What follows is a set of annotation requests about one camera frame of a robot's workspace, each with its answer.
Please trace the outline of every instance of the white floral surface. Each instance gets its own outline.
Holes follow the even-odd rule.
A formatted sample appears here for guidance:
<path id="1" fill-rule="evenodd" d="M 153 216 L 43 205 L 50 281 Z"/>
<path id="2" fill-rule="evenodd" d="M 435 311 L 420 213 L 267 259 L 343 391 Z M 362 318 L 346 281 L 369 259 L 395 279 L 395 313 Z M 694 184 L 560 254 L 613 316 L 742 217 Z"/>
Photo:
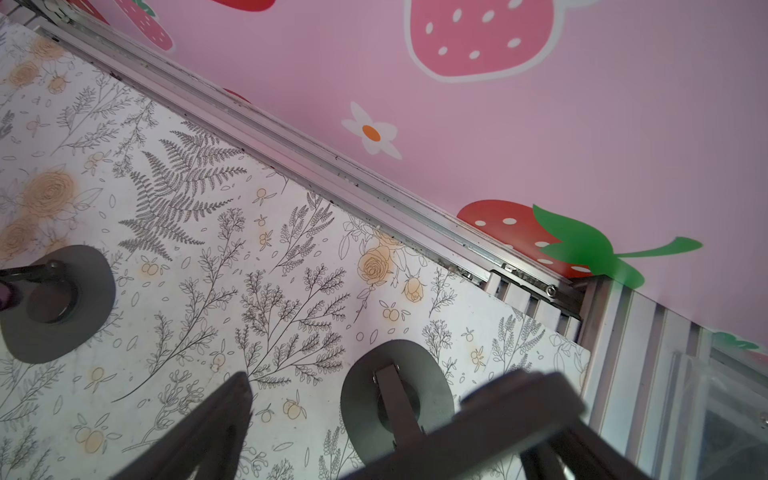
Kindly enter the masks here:
<path id="1" fill-rule="evenodd" d="M 238 477 L 339 478 L 346 371 L 391 339 L 457 403 L 518 367 L 579 388 L 589 352 L 557 333 L 4 18 L 0 51 L 0 267 L 87 243 L 118 285 L 74 352 L 0 357 L 0 479 L 107 478 L 239 370 Z"/>

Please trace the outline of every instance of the white outline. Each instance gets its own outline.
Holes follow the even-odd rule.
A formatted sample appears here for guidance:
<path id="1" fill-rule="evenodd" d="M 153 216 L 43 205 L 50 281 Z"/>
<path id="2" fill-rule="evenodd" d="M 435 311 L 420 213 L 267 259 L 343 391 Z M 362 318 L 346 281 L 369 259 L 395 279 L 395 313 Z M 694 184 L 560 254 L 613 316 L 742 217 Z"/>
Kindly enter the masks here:
<path id="1" fill-rule="evenodd" d="M 552 32 L 549 35 L 549 39 L 547 40 L 547 43 L 544 45 L 544 47 L 539 51 L 539 53 L 537 53 L 530 60 L 526 61 L 524 64 L 512 68 L 507 68 L 506 70 L 491 71 L 489 73 L 446 77 L 444 75 L 436 74 L 434 71 L 430 70 L 426 65 L 422 63 L 421 60 L 419 60 L 419 57 L 416 56 L 416 52 L 413 50 L 413 43 L 411 40 L 411 4 L 413 0 L 405 0 L 406 14 L 404 17 L 406 22 L 404 30 L 406 32 L 406 45 L 408 45 L 408 54 L 410 55 L 413 62 L 416 63 L 416 65 L 421 68 L 424 73 L 437 81 L 442 81 L 445 83 L 464 83 L 468 81 L 485 81 L 494 80 L 496 78 L 510 77 L 540 64 L 541 61 L 547 58 L 547 55 L 549 55 L 552 50 L 554 50 L 555 45 L 560 39 L 560 34 L 563 31 L 566 8 L 583 7 L 586 5 L 591 5 L 597 1 L 598 0 L 554 0 L 554 22 L 552 24 Z"/>

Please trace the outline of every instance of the pink wall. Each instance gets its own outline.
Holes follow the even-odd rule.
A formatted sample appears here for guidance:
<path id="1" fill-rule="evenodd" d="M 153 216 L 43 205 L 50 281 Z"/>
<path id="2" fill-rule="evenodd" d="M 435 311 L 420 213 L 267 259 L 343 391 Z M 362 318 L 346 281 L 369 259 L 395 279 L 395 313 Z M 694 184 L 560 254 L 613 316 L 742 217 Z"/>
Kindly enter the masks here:
<path id="1" fill-rule="evenodd" d="M 764 0 L 580 8 L 549 0 L 564 21 L 559 38 L 545 35 L 551 53 L 540 63 L 453 83 L 409 53 L 408 2 L 276 0 L 241 12 L 212 0 L 148 1 L 173 40 L 169 58 L 448 212 L 484 199 L 538 204 L 598 228 L 617 252 L 699 240 L 691 253 L 627 259 L 645 275 L 640 291 L 768 346 Z M 115 0 L 91 2 L 114 28 L 162 52 Z M 456 8 L 480 29 L 477 12 L 498 11 L 488 23 L 496 25 L 508 7 L 413 2 L 414 19 L 439 18 L 435 34 Z M 536 15 L 514 35 L 526 41 L 551 28 Z M 467 31 L 447 37 L 450 53 L 484 45 L 456 38 Z M 488 62 L 480 69 L 499 69 L 493 55 L 479 59 Z M 401 160 L 386 149 L 370 154 L 354 126 L 342 125 L 352 102 L 396 127 L 390 143 Z"/>

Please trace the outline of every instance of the flower petal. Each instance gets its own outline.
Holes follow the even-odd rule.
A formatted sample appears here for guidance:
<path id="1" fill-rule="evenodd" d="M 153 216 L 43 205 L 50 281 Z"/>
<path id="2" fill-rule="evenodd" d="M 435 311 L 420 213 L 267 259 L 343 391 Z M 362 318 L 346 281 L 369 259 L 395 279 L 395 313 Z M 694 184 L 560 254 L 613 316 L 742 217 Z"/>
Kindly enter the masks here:
<path id="1" fill-rule="evenodd" d="M 382 136 L 382 141 L 395 140 L 395 137 L 397 137 L 397 127 L 395 125 L 387 124 L 383 121 L 377 121 L 375 124 L 373 124 L 373 127 Z"/>
<path id="2" fill-rule="evenodd" d="M 382 150 L 380 142 L 375 142 L 368 137 L 363 138 L 362 145 L 371 155 L 376 155 Z"/>
<path id="3" fill-rule="evenodd" d="M 362 124 L 354 121 L 354 120 L 342 120 L 341 125 L 346 128 L 347 130 L 351 131 L 358 137 L 365 137 L 366 135 L 362 132 Z"/>
<path id="4" fill-rule="evenodd" d="M 368 115 L 366 111 L 363 110 L 362 107 L 355 102 L 352 102 L 352 116 L 355 118 L 355 120 L 363 125 L 370 125 L 373 123 L 370 115 Z"/>
<path id="5" fill-rule="evenodd" d="M 381 147 L 381 149 L 384 151 L 385 154 L 389 155 L 390 157 L 396 158 L 398 160 L 402 160 L 402 155 L 395 148 L 395 145 L 392 145 L 392 142 L 380 141 L 378 145 Z"/>

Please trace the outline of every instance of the green stem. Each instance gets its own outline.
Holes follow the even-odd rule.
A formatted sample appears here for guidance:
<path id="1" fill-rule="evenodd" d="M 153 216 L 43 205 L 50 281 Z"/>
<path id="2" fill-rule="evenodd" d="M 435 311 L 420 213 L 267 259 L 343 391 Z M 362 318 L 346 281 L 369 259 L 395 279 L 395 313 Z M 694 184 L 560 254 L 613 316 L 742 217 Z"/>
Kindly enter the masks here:
<path id="1" fill-rule="evenodd" d="M 654 248 L 652 250 L 643 250 L 642 252 L 633 253 L 617 253 L 618 258 L 639 258 L 639 257 L 661 257 L 663 255 L 675 255 L 677 253 L 686 253 L 693 250 L 700 249 L 702 243 L 692 238 L 687 237 L 675 237 L 674 240 L 664 245 L 663 247 Z"/>

